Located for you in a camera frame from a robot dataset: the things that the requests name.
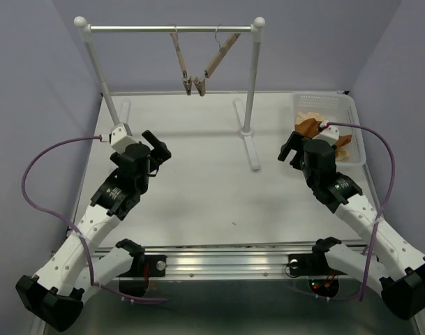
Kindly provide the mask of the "brown cotton underwear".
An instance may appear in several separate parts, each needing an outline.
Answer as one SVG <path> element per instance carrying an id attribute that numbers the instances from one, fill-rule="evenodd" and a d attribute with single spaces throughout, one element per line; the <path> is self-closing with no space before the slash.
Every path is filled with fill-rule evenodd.
<path id="1" fill-rule="evenodd" d="M 294 129 L 306 137 L 314 138 L 320 133 L 318 131 L 319 124 L 320 122 L 318 120 L 314 118 L 310 118 L 310 119 L 306 119 L 300 124 L 296 124 L 294 126 Z M 338 140 L 335 142 L 335 146 L 337 149 L 340 149 L 348 145 L 351 142 L 351 140 L 352 140 L 352 135 L 344 135 L 344 136 L 340 135 L 338 137 Z"/>

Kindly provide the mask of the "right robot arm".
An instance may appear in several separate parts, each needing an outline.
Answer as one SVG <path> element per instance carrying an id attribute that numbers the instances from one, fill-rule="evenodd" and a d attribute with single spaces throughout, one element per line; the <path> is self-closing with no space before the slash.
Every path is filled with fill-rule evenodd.
<path id="1" fill-rule="evenodd" d="M 292 275 L 346 274 L 379 294 L 402 320 L 425 309 L 425 255 L 378 217 L 362 189 L 337 171 L 335 146 L 292 132 L 278 160 L 284 161 L 292 150 L 296 153 L 290 165 L 303 172 L 318 202 L 354 230 L 379 259 L 368 261 L 341 240 L 328 237 L 317 240 L 310 253 L 293 255 L 288 264 Z"/>

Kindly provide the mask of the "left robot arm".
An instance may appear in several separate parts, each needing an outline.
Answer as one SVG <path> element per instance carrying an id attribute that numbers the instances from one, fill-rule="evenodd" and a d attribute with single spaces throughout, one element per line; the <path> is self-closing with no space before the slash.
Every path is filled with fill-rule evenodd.
<path id="1" fill-rule="evenodd" d="M 86 302 L 122 274 L 137 274 L 149 284 L 151 265 L 145 249 L 129 239 L 117 242 L 98 261 L 92 255 L 100 243 L 140 202 L 149 188 L 149 180 L 172 154 L 151 131 L 142 133 L 145 143 L 137 142 L 125 124 L 119 124 L 105 137 L 113 149 L 110 160 L 116 169 L 99 186 L 79 223 L 34 203 L 26 192 L 24 199 L 38 211 L 67 224 L 70 234 L 51 259 L 34 275 L 23 275 L 15 289 L 24 305 L 35 316 L 58 332 L 70 328 L 82 313 Z"/>

